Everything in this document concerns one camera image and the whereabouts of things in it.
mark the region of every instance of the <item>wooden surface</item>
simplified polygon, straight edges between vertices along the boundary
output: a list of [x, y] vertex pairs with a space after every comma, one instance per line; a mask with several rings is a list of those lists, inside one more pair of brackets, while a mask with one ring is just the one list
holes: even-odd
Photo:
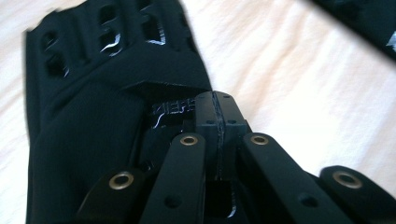
[[[23, 223], [23, 31], [81, 1], [0, 1], [0, 223]], [[213, 88], [308, 172], [340, 164], [396, 196], [396, 66], [305, 0], [184, 0]]]

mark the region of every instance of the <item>brass grommet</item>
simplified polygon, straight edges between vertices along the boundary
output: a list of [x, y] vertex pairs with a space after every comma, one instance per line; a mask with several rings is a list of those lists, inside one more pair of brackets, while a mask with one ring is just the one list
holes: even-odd
[[[126, 181], [117, 181], [117, 179], [126, 177]], [[131, 175], [131, 173], [123, 171], [119, 172], [118, 174], [114, 175], [111, 177], [110, 181], [108, 181], [108, 185], [112, 189], [126, 189], [128, 188], [132, 183], [134, 183], [134, 176]]]
[[198, 143], [198, 138], [192, 135], [187, 135], [180, 139], [180, 143], [188, 147], [193, 146]]
[[250, 141], [256, 145], [267, 145], [270, 141], [268, 141], [268, 138], [260, 135], [253, 135], [250, 138]]
[[359, 189], [363, 186], [361, 181], [354, 175], [345, 171], [336, 171], [332, 174], [337, 183], [350, 189]]

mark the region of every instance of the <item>light wood grain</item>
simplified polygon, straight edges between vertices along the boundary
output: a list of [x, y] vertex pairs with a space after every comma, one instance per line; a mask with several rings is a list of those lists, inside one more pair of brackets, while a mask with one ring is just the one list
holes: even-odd
[[[23, 32], [81, 1], [0, 2], [0, 223], [23, 223]], [[340, 164], [396, 196], [396, 66], [305, 0], [184, 0], [213, 88], [308, 172]]]

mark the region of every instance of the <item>ventilation hole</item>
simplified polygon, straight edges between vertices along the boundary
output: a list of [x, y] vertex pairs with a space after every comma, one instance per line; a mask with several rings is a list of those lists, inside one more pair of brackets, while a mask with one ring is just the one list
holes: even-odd
[[164, 203], [168, 208], [177, 208], [181, 205], [181, 197], [178, 195], [169, 195], [165, 198]]
[[144, 19], [145, 21], [142, 23], [142, 29], [146, 41], [152, 44], [164, 45], [165, 35], [158, 21], [150, 15], [146, 15]]
[[113, 30], [107, 30], [107, 32], [100, 36], [101, 52], [108, 54], [112, 57], [120, 53], [122, 50], [120, 46], [121, 34], [117, 34]]
[[192, 37], [191, 37], [191, 36], [187, 37], [187, 44], [188, 44], [188, 46], [189, 46], [189, 48], [190, 48], [190, 50], [191, 50], [192, 52], [198, 53], [198, 50], [197, 50], [197, 48], [195, 47], [194, 41], [192, 40]]
[[186, 138], [186, 139], [184, 139], [184, 142], [187, 143], [187, 144], [191, 144], [191, 143], [194, 142], [194, 139], [193, 138]]
[[138, 0], [137, 1], [137, 9], [139, 9], [139, 10], [143, 10], [146, 7], [148, 7], [149, 5], [151, 5], [151, 0]]
[[114, 182], [115, 182], [116, 184], [118, 184], [118, 185], [123, 185], [123, 184], [125, 184], [126, 182], [128, 182], [128, 180], [129, 180], [128, 176], [119, 176], [119, 177], [117, 177], [117, 178], [114, 180]]
[[307, 193], [300, 194], [298, 200], [305, 207], [310, 207], [310, 208], [318, 207], [318, 201]]
[[57, 40], [58, 40], [58, 36], [56, 35], [55, 32], [48, 32], [44, 34], [44, 36], [41, 39], [41, 45], [43, 50], [47, 50], [49, 47], [55, 44]]
[[64, 57], [56, 53], [47, 60], [47, 70], [51, 76], [66, 77], [69, 74], [69, 68], [64, 62]]
[[352, 177], [350, 177], [348, 175], [340, 175], [340, 179], [343, 180], [346, 183], [349, 183], [349, 184], [354, 184], [355, 183], [355, 179], [353, 179]]
[[116, 9], [114, 6], [104, 6], [100, 9], [99, 22], [101, 25], [116, 19]]
[[265, 138], [260, 138], [260, 137], [256, 137], [256, 138], [254, 138], [254, 140], [256, 142], [259, 142], [259, 143], [264, 143], [265, 142]]

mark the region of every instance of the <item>black fabric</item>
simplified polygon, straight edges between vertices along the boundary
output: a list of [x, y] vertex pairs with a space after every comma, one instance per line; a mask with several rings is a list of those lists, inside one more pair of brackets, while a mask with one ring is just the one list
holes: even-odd
[[161, 164], [181, 123], [153, 129], [151, 106], [211, 90], [176, 1], [53, 12], [26, 34], [25, 60], [32, 224], [70, 221], [111, 170]]

